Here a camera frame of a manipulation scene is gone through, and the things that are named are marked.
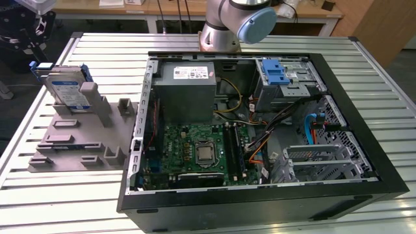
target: chip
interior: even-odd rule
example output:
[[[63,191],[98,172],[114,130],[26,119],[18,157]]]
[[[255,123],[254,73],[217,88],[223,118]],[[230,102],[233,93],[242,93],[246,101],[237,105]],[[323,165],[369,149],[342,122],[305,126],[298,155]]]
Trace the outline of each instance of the chip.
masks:
[[[201,140],[195,144],[197,157],[195,162],[207,168],[215,163],[215,144],[214,141]]]

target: wooden table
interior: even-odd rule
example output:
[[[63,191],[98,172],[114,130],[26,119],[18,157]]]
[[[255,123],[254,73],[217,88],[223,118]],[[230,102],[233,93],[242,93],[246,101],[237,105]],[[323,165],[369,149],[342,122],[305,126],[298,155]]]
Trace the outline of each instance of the wooden table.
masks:
[[[126,5],[125,8],[101,9],[101,0],[58,0],[54,11],[58,19],[86,20],[146,20],[150,33],[158,33],[157,21],[162,20],[158,1],[147,0],[143,5]],[[299,23],[323,24],[319,35],[329,37],[335,25],[345,14],[335,7],[333,11],[321,8],[325,0],[303,0],[298,5]],[[177,0],[161,0],[166,20],[179,20]],[[206,21],[207,0],[189,0],[190,14],[193,20]],[[181,0],[183,20],[187,19],[185,0]],[[294,19],[278,18],[278,22],[294,22]]]

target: motherboard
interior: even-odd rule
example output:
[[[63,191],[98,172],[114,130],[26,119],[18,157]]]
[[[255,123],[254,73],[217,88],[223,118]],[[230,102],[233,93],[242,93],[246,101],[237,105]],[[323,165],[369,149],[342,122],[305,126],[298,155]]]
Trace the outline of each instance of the motherboard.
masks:
[[[151,189],[181,188],[183,181],[187,187],[258,184],[257,167],[246,168],[245,163],[249,142],[245,124],[167,125],[163,156],[149,159]]]

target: white sticker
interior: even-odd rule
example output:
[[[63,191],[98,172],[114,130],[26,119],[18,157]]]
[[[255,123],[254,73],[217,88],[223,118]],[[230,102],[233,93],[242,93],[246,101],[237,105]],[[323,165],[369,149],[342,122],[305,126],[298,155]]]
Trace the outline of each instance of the white sticker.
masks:
[[[265,167],[262,168],[262,174],[269,179],[269,171],[267,171],[267,169]]]
[[[297,74],[297,72],[289,72],[286,74],[286,77],[289,77],[289,78],[298,78],[298,74]]]
[[[126,11],[130,14],[145,14],[145,11]]]
[[[255,109],[257,109],[255,104],[250,103],[249,104],[249,109],[250,109],[251,112],[255,112]]]
[[[270,159],[277,159],[278,156],[279,156],[279,153],[274,152],[269,158],[270,158]]]
[[[209,67],[175,67],[174,79],[209,79]]]
[[[329,18],[342,18],[342,15],[327,15]]]
[[[79,91],[75,81],[53,81],[54,89],[62,101],[71,109],[89,109],[91,107],[86,96]]]

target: black machine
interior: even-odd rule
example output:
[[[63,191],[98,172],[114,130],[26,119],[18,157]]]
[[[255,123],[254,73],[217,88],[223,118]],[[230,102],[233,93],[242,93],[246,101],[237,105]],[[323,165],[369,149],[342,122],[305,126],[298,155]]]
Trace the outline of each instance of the black machine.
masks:
[[[335,219],[407,191],[321,54],[150,53],[118,207],[145,232]]]

